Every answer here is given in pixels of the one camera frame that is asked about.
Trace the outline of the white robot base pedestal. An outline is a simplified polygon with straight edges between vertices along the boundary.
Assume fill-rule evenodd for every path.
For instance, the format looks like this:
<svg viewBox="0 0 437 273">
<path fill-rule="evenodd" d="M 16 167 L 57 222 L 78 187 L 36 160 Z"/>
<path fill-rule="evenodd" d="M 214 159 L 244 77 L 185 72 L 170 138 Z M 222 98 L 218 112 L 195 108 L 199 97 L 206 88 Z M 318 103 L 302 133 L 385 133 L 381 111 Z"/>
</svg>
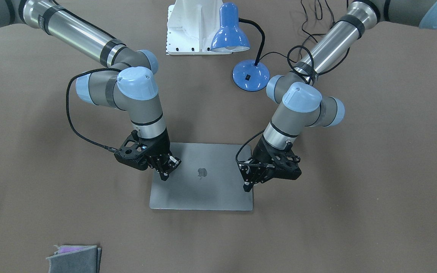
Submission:
<svg viewBox="0 0 437 273">
<path fill-rule="evenodd" d="M 168 7 L 168 55 L 218 55 L 211 51 L 222 0 L 177 0 Z"/>
</svg>

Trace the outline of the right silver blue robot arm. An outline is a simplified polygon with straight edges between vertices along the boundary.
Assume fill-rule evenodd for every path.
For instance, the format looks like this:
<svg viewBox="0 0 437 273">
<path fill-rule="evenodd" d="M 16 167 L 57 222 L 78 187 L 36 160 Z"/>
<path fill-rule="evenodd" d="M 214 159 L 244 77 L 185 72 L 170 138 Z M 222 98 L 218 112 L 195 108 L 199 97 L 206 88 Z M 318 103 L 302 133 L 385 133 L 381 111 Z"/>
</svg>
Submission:
<svg viewBox="0 0 437 273">
<path fill-rule="evenodd" d="M 180 165 L 172 154 L 154 75 L 159 66 L 149 50 L 133 51 L 98 26 L 82 19 L 55 0 L 0 0 L 0 28 L 26 24 L 41 29 L 102 67 L 80 73 L 66 88 L 66 116 L 80 138 L 69 112 L 69 93 L 74 86 L 78 97 L 93 105 L 102 105 L 129 114 L 132 131 L 120 147 L 111 147 L 84 138 L 112 152 L 116 160 L 144 171 L 154 169 L 165 181 Z"/>
</svg>

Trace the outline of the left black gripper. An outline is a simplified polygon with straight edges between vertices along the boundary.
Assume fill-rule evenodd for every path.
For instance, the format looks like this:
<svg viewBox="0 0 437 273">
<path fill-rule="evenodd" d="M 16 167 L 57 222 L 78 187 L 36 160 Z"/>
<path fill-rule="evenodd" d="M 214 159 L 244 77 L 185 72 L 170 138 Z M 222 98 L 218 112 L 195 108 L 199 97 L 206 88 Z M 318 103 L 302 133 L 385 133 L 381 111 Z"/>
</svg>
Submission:
<svg viewBox="0 0 437 273">
<path fill-rule="evenodd" d="M 239 170 L 244 180 L 244 191 L 251 192 L 257 183 L 265 183 L 274 177 L 276 167 L 272 165 L 269 152 L 271 146 L 262 136 L 248 160 L 239 161 Z"/>
</svg>

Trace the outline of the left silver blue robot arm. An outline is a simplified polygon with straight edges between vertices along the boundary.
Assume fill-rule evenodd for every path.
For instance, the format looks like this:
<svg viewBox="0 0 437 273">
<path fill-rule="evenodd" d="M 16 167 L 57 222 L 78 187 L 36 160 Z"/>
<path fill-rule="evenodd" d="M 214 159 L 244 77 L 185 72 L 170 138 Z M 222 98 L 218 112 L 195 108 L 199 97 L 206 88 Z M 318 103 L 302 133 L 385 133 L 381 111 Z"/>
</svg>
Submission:
<svg viewBox="0 0 437 273">
<path fill-rule="evenodd" d="M 290 66 L 288 74 L 272 77 L 266 92 L 278 108 L 259 132 L 261 138 L 250 158 L 236 161 L 245 192 L 272 178 L 296 180 L 301 175 L 300 157 L 292 151 L 298 135 L 306 127 L 336 126 L 345 115 L 342 101 L 323 98 L 314 83 L 335 68 L 334 62 L 366 30 L 384 21 L 436 30 L 437 0 L 355 0 L 322 40 Z"/>
</svg>

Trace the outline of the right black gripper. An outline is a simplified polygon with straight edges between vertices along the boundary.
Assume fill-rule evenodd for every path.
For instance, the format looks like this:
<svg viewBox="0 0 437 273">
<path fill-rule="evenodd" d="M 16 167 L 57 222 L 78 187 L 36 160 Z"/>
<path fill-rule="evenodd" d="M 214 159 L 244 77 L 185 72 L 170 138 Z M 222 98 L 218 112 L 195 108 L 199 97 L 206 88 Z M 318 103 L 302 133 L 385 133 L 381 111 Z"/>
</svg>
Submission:
<svg viewBox="0 0 437 273">
<path fill-rule="evenodd" d="M 163 133 L 155 138 L 145 139 L 145 145 L 147 146 L 145 155 L 148 165 L 159 173 L 162 181 L 168 180 L 169 175 L 182 162 L 179 157 L 174 156 L 171 152 L 168 130 L 165 129 Z"/>
</svg>

